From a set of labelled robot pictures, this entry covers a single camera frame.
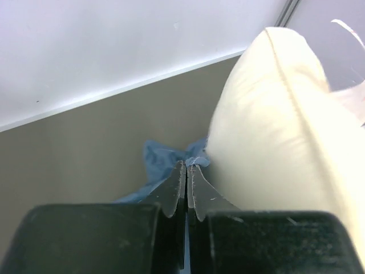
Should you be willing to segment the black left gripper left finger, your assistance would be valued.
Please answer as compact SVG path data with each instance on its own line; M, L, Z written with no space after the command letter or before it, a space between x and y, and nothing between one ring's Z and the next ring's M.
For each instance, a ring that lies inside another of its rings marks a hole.
M2 273L179 273L185 253L186 166L138 203L48 204L29 211Z

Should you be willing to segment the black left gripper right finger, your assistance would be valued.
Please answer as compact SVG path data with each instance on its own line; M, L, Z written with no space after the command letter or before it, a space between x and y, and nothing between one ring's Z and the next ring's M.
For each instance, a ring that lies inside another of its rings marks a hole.
M242 211L187 169L192 273L361 273L342 223L321 211Z

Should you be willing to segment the blue cartoon print pillowcase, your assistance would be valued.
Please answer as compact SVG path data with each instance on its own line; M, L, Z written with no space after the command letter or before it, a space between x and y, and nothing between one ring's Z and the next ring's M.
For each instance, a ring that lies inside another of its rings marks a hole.
M143 160L147 182L137 191L115 200L114 203L141 202L170 177L177 162L183 162L187 167L210 165L205 151L206 141L207 138L199 139L189 144L184 150L178 150L154 140L146 141L143 146Z

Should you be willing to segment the cream white pillow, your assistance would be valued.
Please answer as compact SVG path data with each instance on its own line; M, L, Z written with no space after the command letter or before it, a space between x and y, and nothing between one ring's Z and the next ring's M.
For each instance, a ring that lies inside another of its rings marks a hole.
M364 259L364 129L296 31L267 27L241 55L205 151L214 186L235 206L332 213Z

